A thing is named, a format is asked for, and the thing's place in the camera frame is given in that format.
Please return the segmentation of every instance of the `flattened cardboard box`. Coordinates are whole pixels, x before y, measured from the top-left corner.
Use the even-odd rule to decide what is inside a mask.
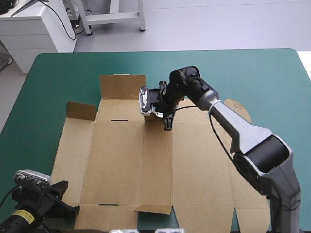
[[[68,103],[52,172],[53,182],[69,181],[63,201],[81,206],[75,229],[135,229],[137,211],[169,215],[173,206],[188,233],[230,232],[234,208],[242,233],[267,231],[265,197],[229,163],[206,112],[179,111],[166,132],[161,120],[145,121],[139,112],[145,76],[104,75],[100,83],[96,118],[94,106]],[[236,101],[227,104],[249,117]]]

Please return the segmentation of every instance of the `black robot arm segment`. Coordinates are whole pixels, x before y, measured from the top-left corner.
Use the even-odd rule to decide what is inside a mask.
[[[169,84],[161,81],[159,89],[141,87],[140,111],[145,116],[154,113],[161,117],[164,129],[171,130],[172,111],[184,96],[200,110],[208,111],[232,138],[234,166],[260,194],[270,199],[273,233],[299,233],[300,186],[292,149],[269,129],[252,125],[223,104],[196,67],[171,72]]]

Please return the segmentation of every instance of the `cable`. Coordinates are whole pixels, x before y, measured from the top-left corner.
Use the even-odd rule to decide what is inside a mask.
[[[222,148],[224,149],[225,153],[227,154],[228,158],[231,160],[231,162],[233,163],[233,165],[237,168],[235,162],[233,161],[230,153],[227,151],[226,147],[224,146],[222,140],[220,139],[220,137],[218,136],[216,130],[215,130],[215,127],[214,127],[214,124],[213,124],[213,121],[212,121],[212,117],[211,115],[209,114],[209,121],[210,121],[210,125],[212,126],[212,129],[213,129],[213,132],[214,134],[216,135],[216,138],[218,139],[220,145],[222,146]]]
[[[11,193],[13,193],[13,191],[15,191],[15,190],[18,189],[18,188],[19,188],[19,186],[15,186],[14,188],[12,188],[12,189],[4,196],[3,200],[2,200],[1,203],[0,203],[0,208],[2,207],[2,205],[3,205],[4,201],[5,201],[5,199],[6,199]]]
[[[74,32],[74,38],[72,38],[72,37],[69,35],[69,33],[67,32],[67,29],[66,29],[66,27],[65,27],[65,25],[64,25],[64,23],[63,23],[63,21],[62,21],[62,19],[61,19],[60,16],[58,15],[58,13],[57,13],[53,8],[51,8],[49,5],[47,5],[46,3],[44,3],[44,2],[42,2],[42,1],[40,1],[40,0],[38,0],[38,1],[39,1],[40,3],[46,5],[47,7],[49,7],[49,8],[56,14],[56,16],[58,17],[58,19],[59,19],[60,22],[62,23],[63,28],[64,28],[64,30],[65,30],[67,36],[68,36],[71,40],[76,40],[76,39],[77,39],[77,35],[79,35],[79,34],[81,34],[82,32],[84,32],[84,29],[83,29],[82,31],[80,31],[79,33]]]
[[[192,105],[192,106],[185,106],[185,107],[177,108],[177,109],[175,109],[175,110],[173,110],[173,111],[171,111],[171,112],[164,113],[164,114],[172,114],[172,113],[177,112],[177,111],[179,111],[179,110],[181,110],[181,109],[184,109],[184,108],[194,108],[194,107],[196,107],[196,106],[195,106],[195,105]]]
[[[15,6],[14,6],[14,7],[16,7],[18,4],[19,4],[19,0],[17,0],[17,2],[15,3]]]
[[[64,28],[64,30],[65,30],[67,36],[68,36],[71,40],[77,39],[77,34],[76,34],[76,33],[74,34],[74,38],[72,38],[72,37],[69,35],[69,33],[67,32],[67,29],[65,28],[65,25],[64,25],[62,19],[60,18],[60,16],[58,15],[58,13],[57,13],[53,8],[51,8],[49,5],[47,5],[46,3],[44,3],[44,2],[42,2],[42,1],[40,1],[40,0],[38,0],[38,1],[41,2],[42,4],[46,5],[47,7],[49,7],[49,8],[56,14],[56,16],[58,17],[58,19],[59,19],[60,22],[62,23],[63,28]]]

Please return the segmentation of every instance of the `green table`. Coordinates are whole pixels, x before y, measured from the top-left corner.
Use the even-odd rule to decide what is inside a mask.
[[[194,65],[220,98],[245,105],[254,124],[270,128],[294,150],[302,187],[300,227],[311,230],[311,82],[291,49],[39,55],[0,134],[0,197],[18,169],[51,174],[68,100],[99,104],[100,74],[146,74],[149,87]],[[0,221],[12,211],[9,200]]]

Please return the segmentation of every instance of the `drawer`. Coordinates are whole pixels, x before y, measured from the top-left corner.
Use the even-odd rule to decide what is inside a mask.
[[[54,49],[50,35],[0,35],[0,41],[8,50]]]
[[[8,50],[24,73],[28,73],[35,58],[42,53],[57,52],[56,49]]]
[[[0,20],[0,35],[49,34],[41,19]]]

